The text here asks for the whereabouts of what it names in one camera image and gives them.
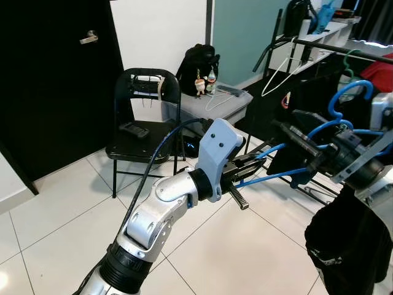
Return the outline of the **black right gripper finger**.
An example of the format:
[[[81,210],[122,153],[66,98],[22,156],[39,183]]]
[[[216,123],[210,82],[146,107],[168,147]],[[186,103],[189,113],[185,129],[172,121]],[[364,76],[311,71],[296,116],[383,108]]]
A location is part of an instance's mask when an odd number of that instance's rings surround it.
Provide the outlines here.
[[[306,134],[303,134],[300,129],[292,124],[278,120],[272,120],[271,124],[280,130],[281,139],[279,141],[282,146],[279,150],[292,150],[298,155],[303,155],[306,159],[316,159],[332,155],[331,145],[317,145],[311,138],[308,138]]]
[[[323,116],[303,110],[293,111],[294,125],[303,133],[319,133],[337,125],[335,121],[328,121]]]

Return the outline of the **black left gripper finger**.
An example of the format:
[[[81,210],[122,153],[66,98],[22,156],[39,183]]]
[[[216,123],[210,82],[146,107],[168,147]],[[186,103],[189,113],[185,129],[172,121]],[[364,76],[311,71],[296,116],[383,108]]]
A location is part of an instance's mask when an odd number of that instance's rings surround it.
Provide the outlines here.
[[[259,154],[245,154],[236,157],[236,168],[239,173],[255,173],[267,162],[267,156]]]
[[[238,184],[255,177],[260,167],[246,167],[238,171]]]

